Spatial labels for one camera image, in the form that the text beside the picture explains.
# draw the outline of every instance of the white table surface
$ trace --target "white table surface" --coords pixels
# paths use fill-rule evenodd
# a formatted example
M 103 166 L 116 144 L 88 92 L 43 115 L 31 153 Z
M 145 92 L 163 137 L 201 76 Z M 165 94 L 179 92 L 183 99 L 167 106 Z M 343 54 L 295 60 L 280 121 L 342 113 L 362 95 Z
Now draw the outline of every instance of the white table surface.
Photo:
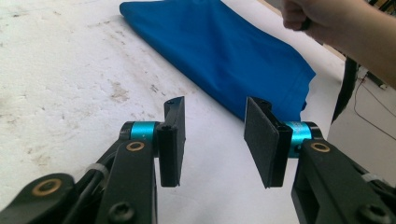
M 344 62 L 304 34 L 284 29 L 263 4 L 224 2 L 311 64 L 317 76 L 302 119 L 327 136 Z M 283 188 L 265 189 L 243 139 L 243 122 L 138 37 L 120 3 L 0 2 L 0 209 L 42 175 L 62 172 L 78 180 L 125 121 L 163 121 L 163 102 L 184 95 L 181 186 L 158 188 L 159 222 L 298 223 L 290 197 L 297 160 L 289 160 Z

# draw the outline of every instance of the blue fabric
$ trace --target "blue fabric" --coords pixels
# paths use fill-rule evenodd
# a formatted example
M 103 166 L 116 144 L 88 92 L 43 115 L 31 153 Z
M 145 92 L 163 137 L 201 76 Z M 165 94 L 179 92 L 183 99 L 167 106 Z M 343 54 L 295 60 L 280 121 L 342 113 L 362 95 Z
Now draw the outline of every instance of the blue fabric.
M 120 13 L 166 60 L 240 119 L 247 96 L 255 96 L 271 102 L 278 119 L 300 120 L 314 72 L 295 49 L 220 0 L 129 2 L 120 5 Z

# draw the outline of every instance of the brass screw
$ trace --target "brass screw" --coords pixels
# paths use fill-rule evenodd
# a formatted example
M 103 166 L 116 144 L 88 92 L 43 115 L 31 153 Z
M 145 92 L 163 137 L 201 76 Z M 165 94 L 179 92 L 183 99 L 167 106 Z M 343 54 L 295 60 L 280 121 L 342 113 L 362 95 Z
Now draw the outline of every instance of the brass screw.
M 142 142 L 132 142 L 130 144 L 128 144 L 128 146 L 126 146 L 126 149 L 128 151 L 139 151 L 141 149 L 143 149 L 143 147 L 145 147 L 145 144 Z
M 62 180 L 60 179 L 53 178 L 53 179 L 44 180 L 33 188 L 32 194 L 37 197 L 47 196 L 55 192 L 58 188 L 61 187 L 61 185 L 62 185 Z
M 330 152 L 330 148 L 324 144 L 321 143 L 313 143 L 311 144 L 311 147 L 319 152 Z

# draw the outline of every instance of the cable tie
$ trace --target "cable tie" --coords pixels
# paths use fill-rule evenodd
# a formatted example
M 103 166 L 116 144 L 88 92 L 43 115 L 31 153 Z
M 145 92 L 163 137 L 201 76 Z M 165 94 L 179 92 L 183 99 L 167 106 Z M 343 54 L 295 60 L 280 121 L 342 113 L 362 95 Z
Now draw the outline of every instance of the cable tie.
M 371 174 L 371 173 L 364 174 L 364 175 L 361 176 L 361 178 L 363 178 L 363 180 L 366 181 L 367 183 L 375 181 L 375 180 L 379 180 L 379 181 L 381 181 L 383 183 L 388 184 L 387 181 L 384 178 L 382 178 L 381 176 L 375 175 L 375 174 Z
M 99 171 L 100 173 L 102 173 L 103 180 L 100 182 L 100 186 L 102 188 L 105 188 L 106 184 L 107 184 L 108 176 L 109 176 L 109 171 L 107 170 L 107 168 L 101 163 L 93 163 L 87 167 L 86 172 L 88 172 L 90 170 L 95 170 L 95 171 Z

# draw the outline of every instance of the cyan metal joint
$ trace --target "cyan metal joint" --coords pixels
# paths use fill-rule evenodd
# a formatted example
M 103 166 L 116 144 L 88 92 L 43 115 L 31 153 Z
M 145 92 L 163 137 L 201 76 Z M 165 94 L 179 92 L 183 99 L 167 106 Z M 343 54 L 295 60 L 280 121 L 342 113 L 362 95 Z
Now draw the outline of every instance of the cyan metal joint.
M 298 158 L 301 144 L 305 139 L 312 139 L 311 129 L 304 122 L 286 121 L 286 125 L 293 129 L 291 136 L 289 158 Z
M 131 139 L 139 138 L 152 142 L 155 121 L 136 121 L 132 126 Z

